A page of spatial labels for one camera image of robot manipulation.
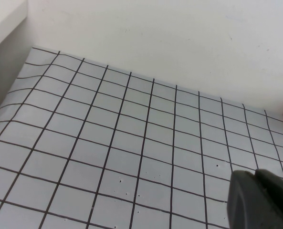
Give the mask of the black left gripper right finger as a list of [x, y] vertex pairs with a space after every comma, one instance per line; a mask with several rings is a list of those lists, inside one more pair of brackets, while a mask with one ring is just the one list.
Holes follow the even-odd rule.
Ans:
[[254, 175], [283, 217], [283, 180], [265, 169], [257, 169]]

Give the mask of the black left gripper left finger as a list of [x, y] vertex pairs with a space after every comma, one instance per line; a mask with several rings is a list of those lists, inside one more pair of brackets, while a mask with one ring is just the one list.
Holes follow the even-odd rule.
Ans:
[[264, 187], [247, 171], [231, 175], [227, 214], [231, 229], [274, 229], [274, 203]]

